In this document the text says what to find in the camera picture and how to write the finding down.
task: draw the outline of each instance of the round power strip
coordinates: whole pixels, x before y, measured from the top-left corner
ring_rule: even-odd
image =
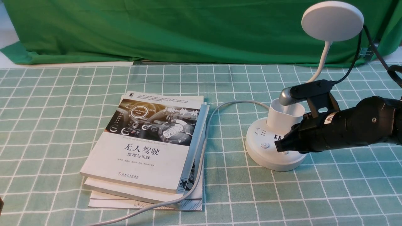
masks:
[[[289,171],[298,167],[305,159],[305,154],[295,151],[277,152],[275,141],[284,134],[271,131],[267,125],[267,118],[255,121],[248,128],[246,149],[250,157],[259,165],[275,170]]]

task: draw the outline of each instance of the black cable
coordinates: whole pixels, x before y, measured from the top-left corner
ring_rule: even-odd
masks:
[[[382,66],[384,66],[385,70],[387,70],[388,75],[392,78],[392,80],[394,82],[396,82],[398,84],[398,86],[400,86],[402,88],[402,79],[398,76],[397,72],[402,73],[402,67],[398,66],[398,65],[391,65],[390,67],[387,65],[387,63],[385,62],[385,60],[383,59],[383,57],[380,55],[380,53],[378,52],[376,46],[374,45],[374,41],[371,38],[370,32],[367,28],[366,25],[363,25],[363,29],[364,32],[366,33],[367,39],[369,41],[369,44],[371,46],[371,48],[373,49],[374,54],[377,56],[378,60],[381,62]],[[361,35],[362,35],[362,31],[360,31],[359,33],[359,40],[357,43],[357,50],[356,50],[356,54],[355,54],[355,58],[352,61],[351,66],[349,67],[349,70],[346,72],[345,76],[343,76],[341,79],[339,79],[338,81],[334,82],[334,85],[342,82],[343,80],[346,79],[346,77],[350,74],[350,72],[352,71],[353,67],[355,66],[356,61],[359,58],[359,54],[360,54],[360,45],[361,45]]]
[[[359,40],[357,42],[357,49],[356,49],[356,54],[355,54],[355,58],[352,61],[351,66],[349,67],[349,70],[346,72],[345,76],[343,76],[343,78],[339,79],[338,81],[334,82],[334,85],[342,82],[343,80],[346,79],[346,77],[350,74],[350,72],[352,71],[353,67],[355,66],[355,63],[357,61],[357,59],[359,58],[359,54],[360,54],[360,45],[361,45],[361,34],[363,31],[360,31],[359,33]]]
[[[402,73],[402,67],[398,66],[398,65],[392,65],[392,66],[388,67],[388,65],[385,63],[385,60],[382,58],[382,56],[378,52],[376,46],[374,45],[374,42],[370,36],[369,29],[367,28],[366,25],[363,25],[363,28],[364,28],[364,31],[366,32],[367,39],[369,40],[370,46],[373,49],[373,52],[375,53],[375,55],[377,56],[379,61],[381,62],[382,66],[384,66],[385,70],[387,70],[387,73],[392,78],[392,80],[394,82],[396,82],[398,84],[398,86],[400,86],[402,88],[402,79],[396,73],[396,71]]]
[[[375,53],[375,55],[377,56],[377,58],[380,60],[382,66],[384,66],[385,70],[388,71],[388,68],[389,68],[389,67],[388,67],[388,65],[385,63],[385,60],[382,58],[382,56],[379,54],[377,48],[375,47],[374,42],[373,42],[373,39],[371,38],[369,29],[367,28],[366,25],[363,25],[363,29],[364,29],[364,31],[366,32],[366,36],[367,36],[367,39],[369,40],[370,46],[373,48],[373,52]]]

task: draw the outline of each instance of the checkered tablecloth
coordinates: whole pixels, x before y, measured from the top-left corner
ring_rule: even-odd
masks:
[[[134,210],[88,208],[78,173],[127,90],[203,95],[214,109],[234,99],[269,105],[315,68],[287,65],[148,65],[0,70],[1,226],[81,226]],[[346,69],[325,68],[336,80]],[[332,94],[341,109],[399,88],[378,63],[355,68]],[[273,172],[246,153],[248,126],[267,111],[231,105],[214,118],[202,212],[149,211],[115,226],[400,226],[402,147],[380,144],[308,154]]]

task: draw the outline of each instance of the white book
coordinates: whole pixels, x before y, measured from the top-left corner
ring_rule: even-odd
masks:
[[[207,105],[205,105],[205,106],[202,106],[201,111],[200,111],[200,115],[202,115],[205,119],[207,116],[208,109],[209,109],[209,107]],[[192,188],[194,181],[195,181],[195,176],[197,175],[197,170],[199,167],[199,159],[201,157],[203,141],[205,138],[205,123],[206,123],[205,121],[206,120],[203,120],[204,130],[199,139],[196,150],[194,151],[195,159],[193,159],[193,163],[190,165],[189,173],[187,174],[188,182],[186,183],[186,187],[185,187],[185,190],[187,190],[187,191]],[[199,184],[201,184],[203,181],[203,173],[201,174],[201,176],[202,177],[200,178],[201,181]],[[152,189],[145,189],[145,188],[140,188],[140,187],[135,187],[135,186],[112,183],[112,182],[102,181],[102,180],[92,179],[92,178],[88,178],[85,181],[84,185],[94,191],[117,195],[117,196],[125,197],[128,199],[144,201],[147,203],[160,203],[160,202],[165,202],[165,201],[172,201],[172,200],[182,197],[186,192],[183,190],[182,192],[173,194],[173,193],[168,193],[168,192],[155,191]],[[198,199],[200,197],[202,197],[202,186],[200,188],[197,187],[196,190],[192,193],[190,198]]]
[[[156,210],[180,210],[180,211],[197,211],[200,212],[203,201],[201,199],[192,199],[183,201],[183,205],[178,208],[171,208],[162,206],[155,208]],[[94,208],[116,208],[116,209],[142,209],[151,203],[137,201],[132,199],[91,199],[89,200],[89,207]]]
[[[200,175],[200,182],[198,183],[198,185],[195,188],[194,192],[186,200],[202,199],[203,198],[203,183],[204,183],[203,174],[204,174],[204,170],[202,169],[201,175]],[[98,191],[92,191],[90,198],[91,199],[103,199],[103,200],[108,200],[108,199],[133,200],[133,199],[125,198],[125,197],[122,197],[122,196],[111,195],[111,194],[108,194],[108,193],[102,193],[102,192],[98,192]]]
[[[201,136],[203,102],[139,92],[123,98],[80,173],[177,193],[191,146]]]

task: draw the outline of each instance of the book title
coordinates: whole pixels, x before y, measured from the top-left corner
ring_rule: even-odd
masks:
[[[139,145],[133,145],[133,144],[126,144],[123,150],[129,151],[127,153],[127,156],[144,158],[144,159],[151,159],[152,155],[156,156],[159,153],[159,148],[151,148],[147,146],[140,147]]]

